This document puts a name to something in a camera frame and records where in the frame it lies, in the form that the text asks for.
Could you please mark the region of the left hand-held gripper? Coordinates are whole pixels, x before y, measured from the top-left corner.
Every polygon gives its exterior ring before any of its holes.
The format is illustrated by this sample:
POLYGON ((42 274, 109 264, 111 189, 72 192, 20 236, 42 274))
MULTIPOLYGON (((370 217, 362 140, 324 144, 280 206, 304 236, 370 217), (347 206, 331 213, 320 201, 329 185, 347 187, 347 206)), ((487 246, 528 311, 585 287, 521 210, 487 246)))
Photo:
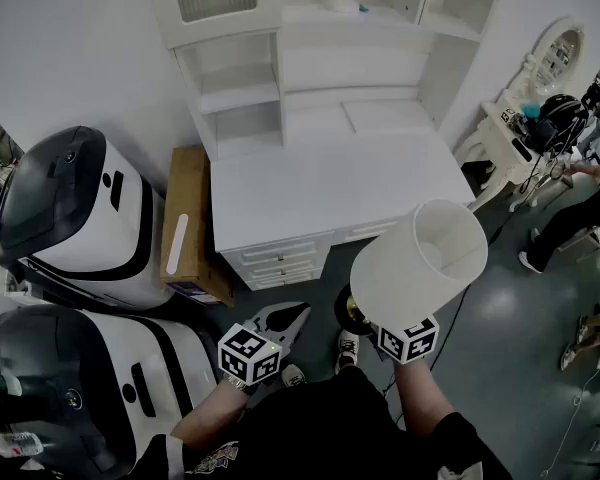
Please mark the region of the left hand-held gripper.
POLYGON ((306 302, 284 302, 262 308, 246 324, 233 324, 219 341, 219 368, 247 386, 273 376, 310 312, 306 302))

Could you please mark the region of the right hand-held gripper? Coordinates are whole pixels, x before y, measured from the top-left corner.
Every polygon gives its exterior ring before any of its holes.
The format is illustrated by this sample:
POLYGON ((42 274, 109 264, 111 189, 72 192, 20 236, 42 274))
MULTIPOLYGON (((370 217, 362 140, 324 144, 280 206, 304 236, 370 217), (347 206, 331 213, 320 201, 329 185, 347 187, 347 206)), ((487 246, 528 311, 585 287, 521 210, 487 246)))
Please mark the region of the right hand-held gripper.
POLYGON ((439 324, 434 316, 407 329, 387 330, 379 327, 377 347, 389 358, 408 364, 431 353, 436 346, 439 324))

